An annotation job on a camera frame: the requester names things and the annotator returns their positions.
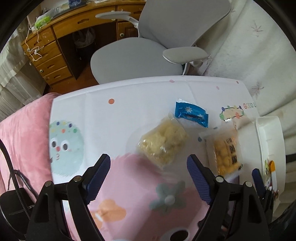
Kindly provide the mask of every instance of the orange dot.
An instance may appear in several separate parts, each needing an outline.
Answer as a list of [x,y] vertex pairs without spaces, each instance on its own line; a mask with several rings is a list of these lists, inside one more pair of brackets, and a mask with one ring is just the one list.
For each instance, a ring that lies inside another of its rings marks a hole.
[[110,100],[108,101],[109,104],[114,104],[114,102],[115,102],[114,99],[110,99]]

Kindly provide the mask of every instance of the chair seat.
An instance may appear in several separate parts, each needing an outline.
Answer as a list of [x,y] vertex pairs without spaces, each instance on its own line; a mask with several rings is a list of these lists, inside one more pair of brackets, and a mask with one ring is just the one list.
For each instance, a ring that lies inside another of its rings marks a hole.
[[93,54],[91,71],[99,84],[142,77],[182,75],[182,65],[165,60],[164,50],[164,46],[149,39],[122,39]]

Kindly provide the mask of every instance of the cartoon eye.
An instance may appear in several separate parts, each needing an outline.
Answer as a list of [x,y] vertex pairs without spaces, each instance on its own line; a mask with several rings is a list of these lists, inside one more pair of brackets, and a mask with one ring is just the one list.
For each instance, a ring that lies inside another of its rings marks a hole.
[[188,241],[190,232],[186,228],[174,228],[166,232],[160,241]]
[[69,142],[67,140],[63,140],[61,142],[61,149],[63,151],[67,151],[69,149]]
[[57,147],[57,140],[55,138],[52,138],[50,140],[50,147],[56,148]]

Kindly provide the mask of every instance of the wooden floor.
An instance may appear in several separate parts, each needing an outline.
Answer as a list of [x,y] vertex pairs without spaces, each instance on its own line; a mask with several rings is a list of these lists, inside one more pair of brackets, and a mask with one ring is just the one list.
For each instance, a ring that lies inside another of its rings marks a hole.
[[52,87],[46,86],[44,94],[57,92],[60,94],[66,94],[72,91],[80,90],[90,86],[98,85],[98,82],[91,73],[90,64],[88,64],[82,71],[77,80],[74,77],[70,77],[53,84]]

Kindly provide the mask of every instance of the black cartoon pupil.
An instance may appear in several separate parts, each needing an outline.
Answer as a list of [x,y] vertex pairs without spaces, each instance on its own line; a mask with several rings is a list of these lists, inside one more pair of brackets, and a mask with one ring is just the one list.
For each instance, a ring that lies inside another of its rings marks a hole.
[[180,230],[172,234],[170,241],[184,241],[188,237],[186,230]]

